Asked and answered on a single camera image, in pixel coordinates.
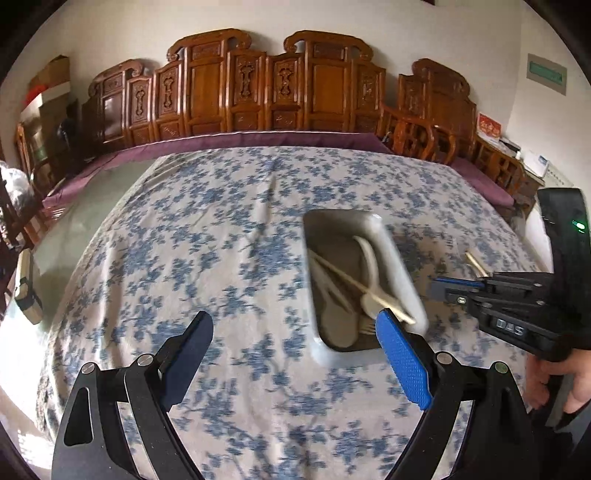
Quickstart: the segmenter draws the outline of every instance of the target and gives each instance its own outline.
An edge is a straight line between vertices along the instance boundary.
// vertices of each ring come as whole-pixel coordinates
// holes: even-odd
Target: floral tablecloth
[[[50,333],[41,429],[56,435],[85,362],[128,365],[203,309],[214,318],[213,342],[170,417],[207,479],[383,478],[420,411],[389,365],[327,369],[310,356],[302,215],[320,207],[382,216],[424,299],[434,350],[483,367],[503,360],[521,381],[521,351],[425,298],[430,275],[472,275],[459,255],[466,245],[494,270],[535,270],[452,169],[331,148],[209,150],[158,159],[93,238]],[[138,469],[153,478],[130,410],[121,411]],[[468,412],[462,406],[439,476]]]

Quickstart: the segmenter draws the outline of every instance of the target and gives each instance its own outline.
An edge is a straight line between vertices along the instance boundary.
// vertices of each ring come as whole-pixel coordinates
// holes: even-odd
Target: metal bolt
[[[154,361],[154,357],[149,353],[145,353],[138,358],[138,365],[141,367],[147,367]]]
[[[94,363],[88,362],[87,364],[82,365],[81,371],[85,375],[91,374],[93,371],[95,371],[95,365],[94,365]]]
[[[509,371],[509,367],[503,362],[497,362],[495,363],[495,370],[500,374],[506,374]]]
[[[437,354],[437,361],[442,365],[449,365],[452,363],[452,356],[447,352],[440,352]]]

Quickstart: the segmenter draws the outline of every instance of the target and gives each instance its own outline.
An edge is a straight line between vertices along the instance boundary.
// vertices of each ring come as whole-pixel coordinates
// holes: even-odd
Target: dark blue gripper pad
[[[384,349],[388,363],[394,370],[404,394],[421,410],[431,405],[429,380],[425,367],[414,353],[400,328],[392,321],[391,313],[382,310],[375,319],[375,333]]]

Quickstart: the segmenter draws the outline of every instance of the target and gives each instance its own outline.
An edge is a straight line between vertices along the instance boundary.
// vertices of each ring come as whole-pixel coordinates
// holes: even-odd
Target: human hand
[[[591,351],[575,349],[563,362],[547,362],[529,353],[525,363],[526,402],[535,409],[546,405],[550,398],[546,387],[550,375],[567,374],[574,374],[574,384],[564,411],[574,413],[591,400]]]

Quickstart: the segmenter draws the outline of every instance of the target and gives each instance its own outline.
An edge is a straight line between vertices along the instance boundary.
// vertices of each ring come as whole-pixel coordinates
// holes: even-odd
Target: purple seat cushion
[[[515,200],[486,174],[465,158],[456,158],[451,167],[493,206],[512,207]]]
[[[339,132],[235,132],[166,140],[94,159],[81,173],[43,200],[44,208],[61,207],[72,202],[98,172],[124,163],[150,160],[172,153],[195,152],[210,148],[234,147],[324,147],[345,148],[376,153],[392,153],[374,134]]]

